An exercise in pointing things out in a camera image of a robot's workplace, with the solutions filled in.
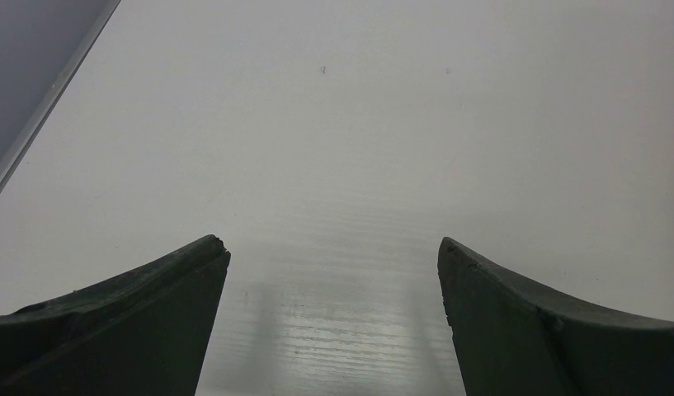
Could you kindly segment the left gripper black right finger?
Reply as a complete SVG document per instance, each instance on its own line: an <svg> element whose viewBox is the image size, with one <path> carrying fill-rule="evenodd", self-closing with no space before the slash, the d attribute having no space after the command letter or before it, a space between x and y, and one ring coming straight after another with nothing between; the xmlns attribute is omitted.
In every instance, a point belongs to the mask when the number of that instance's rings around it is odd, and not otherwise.
<svg viewBox="0 0 674 396"><path fill-rule="evenodd" d="M593 304L443 238L438 276L469 395L674 395L674 322Z"/></svg>

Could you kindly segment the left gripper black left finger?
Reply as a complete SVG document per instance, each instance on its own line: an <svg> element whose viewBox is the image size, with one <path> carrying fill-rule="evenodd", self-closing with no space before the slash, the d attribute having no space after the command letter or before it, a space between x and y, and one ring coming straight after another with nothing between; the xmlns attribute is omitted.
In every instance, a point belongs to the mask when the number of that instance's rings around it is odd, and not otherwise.
<svg viewBox="0 0 674 396"><path fill-rule="evenodd" d="M192 395L227 276L214 235L0 315L0 395Z"/></svg>

